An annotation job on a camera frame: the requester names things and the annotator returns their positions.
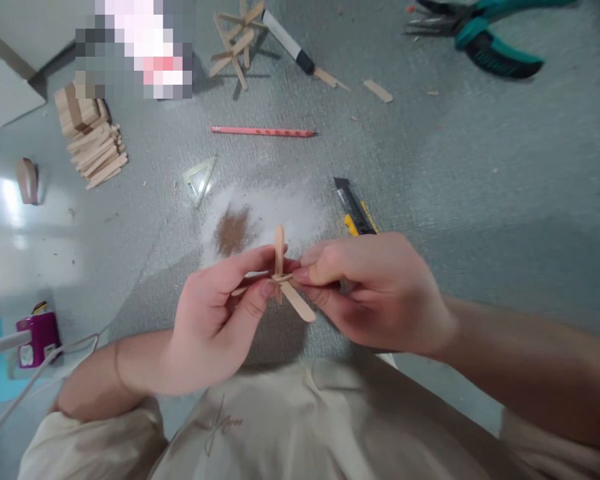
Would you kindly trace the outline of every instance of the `yellow utility knife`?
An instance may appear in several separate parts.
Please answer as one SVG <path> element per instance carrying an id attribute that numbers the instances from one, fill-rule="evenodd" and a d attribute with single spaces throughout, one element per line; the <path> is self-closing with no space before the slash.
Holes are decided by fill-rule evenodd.
<path id="1" fill-rule="evenodd" d="M 358 235 L 376 235 L 376 228 L 367 206 L 364 202 L 358 200 L 354 192 L 351 191 L 351 183 L 347 179 L 334 178 L 335 187 L 338 189 L 338 195 L 342 202 L 342 206 L 347 212 L 345 216 L 345 225 L 349 229 L 352 237 Z"/>

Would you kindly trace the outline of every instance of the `pink pencil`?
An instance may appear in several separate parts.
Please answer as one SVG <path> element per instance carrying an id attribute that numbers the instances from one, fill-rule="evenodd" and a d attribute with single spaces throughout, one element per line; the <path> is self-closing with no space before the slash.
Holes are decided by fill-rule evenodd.
<path id="1" fill-rule="evenodd" d="M 313 137 L 311 130 L 253 129 L 243 127 L 211 127 L 213 133 L 239 133 L 242 135 L 273 135 L 276 137 Z"/>

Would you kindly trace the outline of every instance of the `pliers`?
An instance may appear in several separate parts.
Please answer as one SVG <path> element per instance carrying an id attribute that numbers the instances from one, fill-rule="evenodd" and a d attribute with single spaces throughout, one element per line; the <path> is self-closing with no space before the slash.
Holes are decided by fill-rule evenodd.
<path id="1" fill-rule="evenodd" d="M 424 18 L 407 25 L 418 30 L 406 35 L 429 34 L 455 37 L 455 48 L 464 50 L 480 68 L 506 78 L 524 79 L 536 74 L 544 60 L 516 50 L 500 41 L 489 30 L 489 21 L 516 10 L 554 7 L 576 0 L 479 0 L 472 5 L 417 0 L 426 11 Z"/>

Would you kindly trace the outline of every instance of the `person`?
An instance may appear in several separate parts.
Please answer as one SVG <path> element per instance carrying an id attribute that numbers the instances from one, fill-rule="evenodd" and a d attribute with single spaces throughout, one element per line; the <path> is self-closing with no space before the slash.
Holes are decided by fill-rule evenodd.
<path id="1" fill-rule="evenodd" d="M 245 275 L 274 256 L 268 245 L 194 272 L 172 330 L 82 362 L 19 477 L 600 479 L 600 338 L 442 296 L 399 233 L 319 243 L 285 272 L 353 342 L 444 362 L 504 404 L 499 439 L 371 354 L 236 374 L 277 288 Z M 153 396 L 202 389 L 168 443 Z"/>

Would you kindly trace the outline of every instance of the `beige shirt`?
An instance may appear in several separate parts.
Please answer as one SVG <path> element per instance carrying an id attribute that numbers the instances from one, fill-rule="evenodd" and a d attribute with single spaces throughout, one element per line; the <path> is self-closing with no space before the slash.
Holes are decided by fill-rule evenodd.
<path id="1" fill-rule="evenodd" d="M 48 415 L 20 479 L 600 479 L 600 452 L 505 413 L 501 440 L 375 357 L 242 371 L 167 443 L 154 399 L 89 423 Z"/>

